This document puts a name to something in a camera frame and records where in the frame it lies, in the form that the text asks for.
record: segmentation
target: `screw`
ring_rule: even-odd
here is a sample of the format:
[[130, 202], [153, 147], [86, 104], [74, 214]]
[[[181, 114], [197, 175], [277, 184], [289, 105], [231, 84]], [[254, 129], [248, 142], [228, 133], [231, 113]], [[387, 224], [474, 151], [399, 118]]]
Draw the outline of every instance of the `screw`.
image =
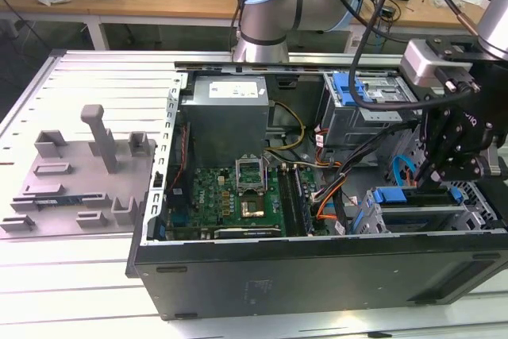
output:
[[444, 85], [448, 88], [449, 91], [451, 91], [452, 93], [455, 93], [455, 91], [457, 90], [457, 87], [455, 86], [455, 84], [452, 82], [452, 81], [447, 81], [446, 83], [444, 83]]

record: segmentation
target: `gray plastic bracket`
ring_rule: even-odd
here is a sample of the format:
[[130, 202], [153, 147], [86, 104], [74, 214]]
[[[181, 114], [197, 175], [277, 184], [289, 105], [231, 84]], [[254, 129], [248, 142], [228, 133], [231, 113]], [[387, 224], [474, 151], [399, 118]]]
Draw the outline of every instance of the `gray plastic bracket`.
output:
[[148, 136], [143, 132], [132, 132], [129, 135], [129, 149], [132, 156], [150, 155], [150, 143]]
[[104, 216], [104, 213], [100, 210], [78, 212], [76, 222], [83, 229], [97, 228], [98, 226], [106, 226], [108, 224], [106, 216]]
[[59, 130], [41, 131], [35, 140], [35, 148], [42, 158], [60, 158], [59, 146], [65, 146], [67, 142]]
[[86, 208], [103, 208], [111, 205], [111, 199], [107, 194], [101, 198], [83, 198], [83, 205]]
[[45, 163], [39, 164], [34, 168], [33, 174], [35, 176], [45, 175], [68, 175], [72, 172], [72, 167], [69, 163]]
[[11, 218], [3, 218], [0, 227], [6, 232], [20, 232], [32, 230], [35, 222], [26, 214], [20, 214]]
[[81, 120], [90, 126], [97, 150], [102, 156], [106, 170], [108, 173], [114, 174], [118, 165], [115, 157], [117, 149], [115, 148], [113, 134], [110, 131], [108, 133], [102, 123], [103, 115], [104, 108], [102, 105], [85, 105], [81, 110]]
[[120, 204], [118, 198], [114, 198], [111, 213], [117, 219], [119, 225], [132, 225], [136, 222], [137, 203], [134, 197], [129, 200], [129, 206], [124, 208]]

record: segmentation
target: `cable on desk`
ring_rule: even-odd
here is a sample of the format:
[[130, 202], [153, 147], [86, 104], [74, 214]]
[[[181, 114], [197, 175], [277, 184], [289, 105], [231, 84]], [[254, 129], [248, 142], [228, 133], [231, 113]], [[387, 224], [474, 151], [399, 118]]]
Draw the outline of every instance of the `cable on desk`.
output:
[[39, 39], [39, 41], [42, 43], [42, 45], [47, 50], [51, 51], [52, 48], [49, 46], [49, 44], [46, 43], [46, 41], [44, 41], [44, 39], [42, 37], [39, 36], [39, 33], [35, 32], [35, 30], [32, 28], [32, 26], [10, 5], [10, 3], [7, 0], [3, 0], [3, 2], [6, 4], [6, 6], [9, 8], [9, 10], [11, 10], [17, 16], [17, 18], [23, 22], [24, 25], [29, 27], [30, 31], [32, 31], [33, 35], [37, 39]]
[[[363, 19], [359, 13], [357, 13], [352, 7], [351, 5], [348, 3], [347, 0], [340, 0], [341, 3], [343, 4], [343, 6], [348, 10], [348, 12], [357, 20], [359, 21], [363, 26], [367, 27], [368, 23], [365, 19]], [[397, 37], [393, 37], [392, 35], [390, 35], [389, 33], [385, 33], [383, 31], [380, 31], [376, 28], [373, 28], [372, 29], [374, 31], [374, 33], [376, 35], [380, 35], [382, 37], [384, 37], [385, 39], [388, 39], [388, 40], [391, 40], [391, 41], [395, 41], [397, 43], [401, 43], [401, 44], [407, 44], [409, 41], [408, 40], [405, 40], [405, 39], [399, 39]]]

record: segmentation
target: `red wire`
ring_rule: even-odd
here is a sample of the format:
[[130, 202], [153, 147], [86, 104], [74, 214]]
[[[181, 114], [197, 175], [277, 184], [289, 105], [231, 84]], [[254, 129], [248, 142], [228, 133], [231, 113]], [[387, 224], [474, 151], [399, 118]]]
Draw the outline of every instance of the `red wire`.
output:
[[173, 184], [169, 187], [169, 190], [167, 190], [168, 193], [171, 192], [171, 190], [175, 186], [176, 182], [182, 175], [183, 167], [185, 167], [185, 161], [187, 160], [186, 155], [185, 155], [185, 138], [186, 137], [187, 137], [187, 127], [184, 126], [183, 132], [182, 132], [182, 164], [180, 164], [180, 169], [178, 170], [178, 174], [176, 174], [176, 177], [173, 180]]

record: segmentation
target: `aluminum work table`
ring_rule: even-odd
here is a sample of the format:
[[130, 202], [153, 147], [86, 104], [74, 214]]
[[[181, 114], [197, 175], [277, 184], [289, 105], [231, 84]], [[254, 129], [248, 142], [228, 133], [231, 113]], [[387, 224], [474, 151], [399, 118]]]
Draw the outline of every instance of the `aluminum work table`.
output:
[[[198, 52], [67, 52], [50, 57], [0, 124], [0, 215], [11, 214], [37, 153], [41, 129], [88, 140], [79, 119], [86, 103], [104, 106], [115, 137], [141, 130], [156, 137], [164, 79], [174, 62]], [[224, 53], [209, 54], [229, 60]], [[363, 60], [371, 60], [366, 55]], [[293, 62], [336, 62], [346, 55], [292, 55]], [[396, 63], [400, 56], [378, 60]], [[350, 310], [243, 318], [162, 321], [139, 279], [125, 277], [131, 234], [0, 241], [0, 337], [411, 338], [508, 337], [508, 271], [449, 306]]]

